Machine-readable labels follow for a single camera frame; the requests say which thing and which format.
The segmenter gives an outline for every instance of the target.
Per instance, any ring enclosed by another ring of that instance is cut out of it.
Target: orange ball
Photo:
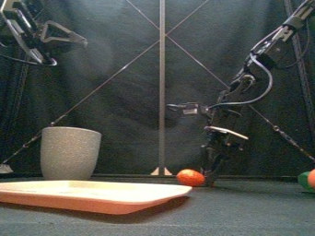
[[[307,182],[309,185],[315,189],[315,169],[309,174]]]
[[[178,173],[176,178],[183,185],[188,185],[192,187],[200,186],[206,181],[204,176],[198,171],[194,171],[191,169],[182,170]]]

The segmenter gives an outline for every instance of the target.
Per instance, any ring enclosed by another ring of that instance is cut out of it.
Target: ceramic cup
[[[102,134],[75,127],[42,131],[40,168],[46,180],[88,180],[96,167]]]

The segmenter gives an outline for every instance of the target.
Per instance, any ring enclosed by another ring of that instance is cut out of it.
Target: red ball
[[[315,169],[309,174],[307,182],[309,185],[315,189]]]
[[[182,170],[178,173],[176,178],[183,185],[188,185],[192,187],[200,186],[206,181],[204,176],[198,171],[194,171],[191,169]]]

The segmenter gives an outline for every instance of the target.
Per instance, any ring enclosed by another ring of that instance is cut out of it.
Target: plastic tray
[[[0,202],[119,215],[160,205],[191,189],[155,183],[15,182],[0,183]]]

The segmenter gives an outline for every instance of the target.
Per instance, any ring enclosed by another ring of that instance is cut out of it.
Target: metal rod
[[[166,170],[166,0],[160,0],[159,175]]]

